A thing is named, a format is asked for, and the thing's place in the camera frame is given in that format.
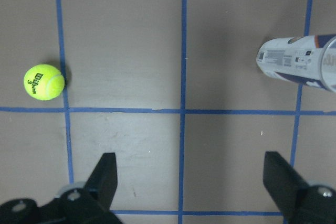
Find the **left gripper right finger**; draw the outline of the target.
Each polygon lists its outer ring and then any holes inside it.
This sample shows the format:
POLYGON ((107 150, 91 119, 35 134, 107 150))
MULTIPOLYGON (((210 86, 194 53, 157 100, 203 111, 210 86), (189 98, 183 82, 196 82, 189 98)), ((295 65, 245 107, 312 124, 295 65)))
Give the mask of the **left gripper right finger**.
POLYGON ((309 184, 276 151, 264 156, 263 184, 283 215, 294 215, 309 184))

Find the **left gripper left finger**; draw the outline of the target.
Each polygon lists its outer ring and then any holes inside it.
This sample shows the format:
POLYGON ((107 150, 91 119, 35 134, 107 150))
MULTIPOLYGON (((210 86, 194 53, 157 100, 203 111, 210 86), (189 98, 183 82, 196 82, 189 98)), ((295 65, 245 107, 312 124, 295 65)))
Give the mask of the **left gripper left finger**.
POLYGON ((84 189, 105 209, 110 210, 118 186, 115 153, 103 153, 84 189))

